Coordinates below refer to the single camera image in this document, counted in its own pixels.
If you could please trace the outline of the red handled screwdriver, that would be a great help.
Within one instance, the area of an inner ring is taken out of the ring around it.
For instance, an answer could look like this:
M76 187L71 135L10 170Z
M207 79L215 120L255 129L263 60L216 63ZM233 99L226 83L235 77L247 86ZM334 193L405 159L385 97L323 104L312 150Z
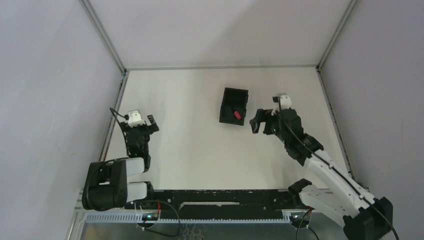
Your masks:
M233 114L234 114L234 116L235 116L235 118L237 120L241 120L242 119L242 116L240 115L240 113L237 110L234 110L233 111Z

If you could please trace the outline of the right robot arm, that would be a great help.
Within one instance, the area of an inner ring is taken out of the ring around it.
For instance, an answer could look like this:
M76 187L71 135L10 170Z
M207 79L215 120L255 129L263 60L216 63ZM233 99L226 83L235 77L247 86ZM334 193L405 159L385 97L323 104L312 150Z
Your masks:
M304 132L301 118L293 108L258 109L249 121L252 132L276 136L287 154L318 177L330 191L325 193L307 179L289 187L296 202L317 210L337 223L349 240L379 240L389 232L399 235L393 226L393 204L376 198L348 174L343 173L323 145Z

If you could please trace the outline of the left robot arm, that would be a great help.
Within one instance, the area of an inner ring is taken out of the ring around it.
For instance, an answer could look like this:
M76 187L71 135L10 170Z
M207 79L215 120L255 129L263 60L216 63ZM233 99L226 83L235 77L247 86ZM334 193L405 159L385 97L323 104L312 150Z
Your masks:
M85 210L103 212L148 197L153 189L149 181L129 180L129 177L150 169L149 141L160 129L152 115L147 119L149 124L138 111L132 111L128 113L127 121L119 124L124 135L126 157L89 165L81 197Z

